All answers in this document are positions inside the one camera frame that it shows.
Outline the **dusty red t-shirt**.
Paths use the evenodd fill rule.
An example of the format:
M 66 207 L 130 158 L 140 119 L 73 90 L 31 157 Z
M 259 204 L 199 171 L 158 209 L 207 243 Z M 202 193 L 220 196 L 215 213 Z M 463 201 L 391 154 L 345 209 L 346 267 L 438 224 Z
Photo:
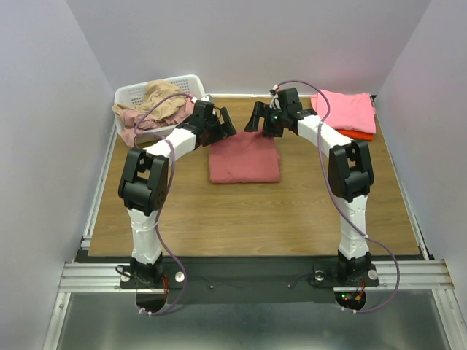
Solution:
M 261 131 L 242 131 L 209 148 L 209 180 L 213 184 L 279 183 L 279 165 L 275 140 Z

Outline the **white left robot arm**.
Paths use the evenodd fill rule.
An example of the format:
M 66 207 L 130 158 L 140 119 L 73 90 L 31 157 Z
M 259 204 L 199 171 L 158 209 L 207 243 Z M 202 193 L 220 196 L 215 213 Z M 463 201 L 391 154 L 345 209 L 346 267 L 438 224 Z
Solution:
M 174 164 L 182 156 L 236 134 L 228 110 L 197 100 L 193 113 L 152 146 L 128 151 L 118 195 L 131 221 L 133 250 L 128 266 L 118 266 L 123 289 L 162 286 L 163 252 L 157 228 L 173 181 Z

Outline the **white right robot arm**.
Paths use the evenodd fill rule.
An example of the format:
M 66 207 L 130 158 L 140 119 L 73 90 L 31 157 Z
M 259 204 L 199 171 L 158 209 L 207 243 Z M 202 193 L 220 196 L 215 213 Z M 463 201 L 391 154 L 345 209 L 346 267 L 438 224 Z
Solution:
M 357 281 L 371 269 L 366 207 L 374 172 L 368 142 L 342 135 L 315 110 L 303 108 L 294 87 L 280 90 L 275 86 L 271 93 L 270 104 L 255 102 L 244 130 L 257 131 L 263 119 L 264 136 L 281 137 L 288 129 L 328 159 L 323 169 L 325 185 L 341 218 L 336 277 L 341 283 Z

